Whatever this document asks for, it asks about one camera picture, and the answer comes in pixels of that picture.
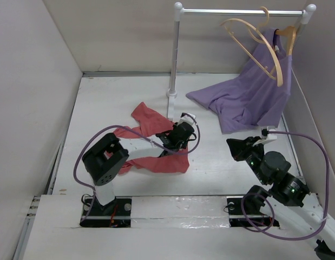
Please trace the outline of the red t shirt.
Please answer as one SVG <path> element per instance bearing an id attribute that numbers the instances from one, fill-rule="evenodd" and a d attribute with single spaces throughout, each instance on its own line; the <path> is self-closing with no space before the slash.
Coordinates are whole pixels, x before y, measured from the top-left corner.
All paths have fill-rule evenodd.
<path id="1" fill-rule="evenodd" d="M 132 128 L 116 129 L 114 134 L 121 139 L 121 146 L 128 150 L 130 155 L 125 164 L 121 167 L 119 174 L 125 174 L 132 168 L 146 169 L 153 173 L 186 173 L 189 168 L 187 155 L 162 155 L 163 143 L 156 136 L 173 128 L 173 123 L 146 106 L 140 103 L 132 112 L 139 125 Z"/>

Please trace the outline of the light wooden hanger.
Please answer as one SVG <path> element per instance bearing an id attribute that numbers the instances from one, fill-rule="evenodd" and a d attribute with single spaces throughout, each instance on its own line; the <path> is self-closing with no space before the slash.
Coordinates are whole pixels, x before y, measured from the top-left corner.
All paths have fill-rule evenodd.
<path id="1" fill-rule="evenodd" d="M 261 6 L 260 9 L 264 12 L 266 21 L 263 23 L 260 23 L 258 26 L 253 26 L 249 22 L 240 19 L 240 18 L 229 18 L 225 21 L 223 21 L 220 26 L 223 27 L 227 33 L 230 35 L 232 40 L 250 57 L 250 59 L 273 81 L 275 81 L 275 84 L 278 87 L 283 86 L 283 71 L 280 65 L 280 62 L 278 60 L 277 54 L 275 53 L 275 50 L 272 47 L 272 44 L 269 43 L 267 38 L 260 32 L 260 28 L 264 27 L 268 24 L 270 15 L 268 13 L 268 9 L 264 6 Z M 233 22 L 238 22 L 243 24 L 246 29 L 248 30 L 248 33 L 250 37 L 258 43 L 258 47 L 263 47 L 264 54 L 268 55 L 268 58 L 273 62 L 271 65 L 271 68 L 268 67 L 268 63 L 264 62 L 262 63 L 259 61 L 259 58 L 257 55 L 254 54 L 254 52 L 250 52 L 234 35 L 234 32 L 232 30 L 232 24 Z"/>

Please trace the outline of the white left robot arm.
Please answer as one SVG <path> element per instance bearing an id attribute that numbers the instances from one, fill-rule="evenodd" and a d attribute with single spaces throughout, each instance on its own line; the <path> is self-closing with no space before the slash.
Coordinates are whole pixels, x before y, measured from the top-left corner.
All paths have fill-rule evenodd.
<path id="1" fill-rule="evenodd" d="M 199 133 L 191 122 L 179 121 L 172 129 L 149 137 L 128 128 L 122 137 L 104 135 L 80 158 L 93 181 L 94 201 L 89 207 L 104 216 L 112 214 L 118 205 L 112 182 L 130 167 L 157 173 L 186 172 L 187 146 L 197 141 Z"/>

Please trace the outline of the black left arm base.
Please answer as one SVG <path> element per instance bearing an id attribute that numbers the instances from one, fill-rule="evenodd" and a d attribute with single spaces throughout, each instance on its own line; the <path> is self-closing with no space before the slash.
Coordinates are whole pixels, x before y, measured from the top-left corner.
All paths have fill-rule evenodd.
<path id="1" fill-rule="evenodd" d="M 90 207 L 92 196 L 84 194 L 80 226 L 83 228 L 130 228 L 132 197 L 116 197 L 109 205 L 101 206 L 97 200 Z"/>

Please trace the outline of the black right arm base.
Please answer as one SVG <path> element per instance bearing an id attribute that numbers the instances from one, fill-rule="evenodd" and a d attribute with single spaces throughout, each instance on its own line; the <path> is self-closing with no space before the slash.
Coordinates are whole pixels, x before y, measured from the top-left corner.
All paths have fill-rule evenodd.
<path id="1" fill-rule="evenodd" d="M 227 205 L 224 206 L 224 212 L 228 214 L 230 227 L 243 227 L 257 231 L 245 218 L 241 208 L 242 196 L 226 197 Z M 272 217 L 260 213 L 257 209 L 248 209 L 244 206 L 248 218 L 259 228 L 267 228 Z"/>

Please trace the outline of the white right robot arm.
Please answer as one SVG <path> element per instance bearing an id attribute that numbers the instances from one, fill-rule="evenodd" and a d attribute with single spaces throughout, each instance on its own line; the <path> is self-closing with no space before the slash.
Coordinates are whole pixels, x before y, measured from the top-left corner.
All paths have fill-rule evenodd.
<path id="1" fill-rule="evenodd" d="M 319 204 L 307 184 L 289 173 L 291 164 L 276 151 L 265 152 L 264 143 L 274 136 L 227 139 L 231 156 L 244 161 L 260 182 L 233 205 L 244 228 L 269 237 L 275 222 L 295 233 L 285 241 L 306 241 L 319 259 L 335 259 L 335 219 L 328 213 L 328 202 Z"/>

